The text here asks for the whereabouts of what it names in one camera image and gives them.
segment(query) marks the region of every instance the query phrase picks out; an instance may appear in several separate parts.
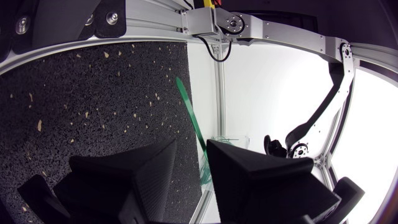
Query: black foam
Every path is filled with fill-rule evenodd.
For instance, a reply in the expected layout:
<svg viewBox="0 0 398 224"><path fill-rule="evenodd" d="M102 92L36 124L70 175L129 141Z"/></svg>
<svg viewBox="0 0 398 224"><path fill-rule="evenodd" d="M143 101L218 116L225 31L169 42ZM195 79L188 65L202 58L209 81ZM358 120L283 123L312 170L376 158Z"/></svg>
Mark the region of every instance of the black foam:
<svg viewBox="0 0 398 224"><path fill-rule="evenodd" d="M186 44L176 42L71 50L2 74L0 198L15 222L38 222L16 190L33 175L52 189L70 172L70 156L105 156L170 138L177 152L164 220L188 222L201 190L195 133L177 76L191 95Z"/></svg>

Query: white wall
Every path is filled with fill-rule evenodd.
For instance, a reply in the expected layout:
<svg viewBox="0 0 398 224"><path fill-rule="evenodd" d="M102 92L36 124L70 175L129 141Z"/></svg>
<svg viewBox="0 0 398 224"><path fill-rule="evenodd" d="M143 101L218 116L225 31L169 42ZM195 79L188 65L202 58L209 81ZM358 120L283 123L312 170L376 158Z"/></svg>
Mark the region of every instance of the white wall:
<svg viewBox="0 0 398 224"><path fill-rule="evenodd" d="M356 70L353 97L332 158L337 178L358 184L365 195L349 214L350 224L368 223L377 212L398 167L398 88Z"/></svg>
<svg viewBox="0 0 398 224"><path fill-rule="evenodd" d="M204 44L188 43L192 106L204 140L217 136L215 64ZM198 160L203 150L197 138Z"/></svg>
<svg viewBox="0 0 398 224"><path fill-rule="evenodd" d="M224 73L226 134L247 135L249 149L261 153L267 134L285 145L286 135L307 122L333 86L326 61L279 45L233 45ZM321 149L308 150L316 157Z"/></svg>

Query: green strip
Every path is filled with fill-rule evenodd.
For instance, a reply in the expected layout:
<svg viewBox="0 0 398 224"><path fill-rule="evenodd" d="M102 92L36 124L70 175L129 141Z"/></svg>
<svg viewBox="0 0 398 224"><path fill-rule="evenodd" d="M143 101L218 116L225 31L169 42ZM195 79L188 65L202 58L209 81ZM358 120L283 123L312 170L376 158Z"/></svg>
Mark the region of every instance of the green strip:
<svg viewBox="0 0 398 224"><path fill-rule="evenodd" d="M191 122L193 124L193 128L198 136L199 142L200 142L200 146L203 149L203 153L205 154L206 160L207 160L207 152L206 152L206 144L205 144L205 140L203 140L203 137L201 135L200 132L200 128L199 128L199 124L197 121L197 117L195 116L194 112L193 112L193 108L192 108L192 104L191 101L189 100L188 97L188 93L184 87L184 84L182 84L182 81L179 77L175 78L175 81L177 82L177 87L178 90L181 93L182 96L182 100L185 103L185 106L187 107L188 113L189 113L189 117L191 118Z"/></svg>

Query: screw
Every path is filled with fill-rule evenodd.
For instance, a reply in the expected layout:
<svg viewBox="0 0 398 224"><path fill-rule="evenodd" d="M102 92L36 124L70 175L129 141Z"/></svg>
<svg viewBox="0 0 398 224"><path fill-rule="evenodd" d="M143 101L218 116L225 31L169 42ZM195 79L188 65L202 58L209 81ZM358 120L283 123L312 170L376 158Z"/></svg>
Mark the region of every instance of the screw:
<svg viewBox="0 0 398 224"><path fill-rule="evenodd" d="M106 21L109 25L115 25L118 22L118 14L116 12L107 13Z"/></svg>
<svg viewBox="0 0 398 224"><path fill-rule="evenodd" d="M22 16L15 25L15 32L19 35L25 34L29 29L29 18L27 16Z"/></svg>
<svg viewBox="0 0 398 224"><path fill-rule="evenodd" d="M87 22L85 24L85 26L90 26L94 21L94 14L92 14L88 19Z"/></svg>

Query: black cover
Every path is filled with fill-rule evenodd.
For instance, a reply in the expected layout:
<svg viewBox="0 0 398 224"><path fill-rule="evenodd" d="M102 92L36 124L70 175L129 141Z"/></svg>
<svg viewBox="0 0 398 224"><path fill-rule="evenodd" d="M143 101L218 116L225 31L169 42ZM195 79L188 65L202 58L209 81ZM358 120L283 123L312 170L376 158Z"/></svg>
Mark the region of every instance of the black cover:
<svg viewBox="0 0 398 224"><path fill-rule="evenodd" d="M109 25L106 15L109 12L118 14L118 21ZM125 0L101 0L95 9L95 36L98 38L120 37L126 33L126 1Z"/></svg>
<svg viewBox="0 0 398 224"><path fill-rule="evenodd" d="M111 156L73 156L72 173L54 192L80 222L161 222L175 150L173 139Z"/></svg>
<svg viewBox="0 0 398 224"><path fill-rule="evenodd" d="M310 172L310 158L283 159L207 141L222 222L281 223L309 215L317 222L340 198Z"/></svg>
<svg viewBox="0 0 398 224"><path fill-rule="evenodd" d="M336 210L322 222L322 224L333 224L343 221L365 194L365 191L348 177L341 178L337 182L333 192L341 197L341 202Z"/></svg>
<svg viewBox="0 0 398 224"><path fill-rule="evenodd" d="M44 223L68 223L69 213L54 197L42 176L34 175L18 188L18 192Z"/></svg>

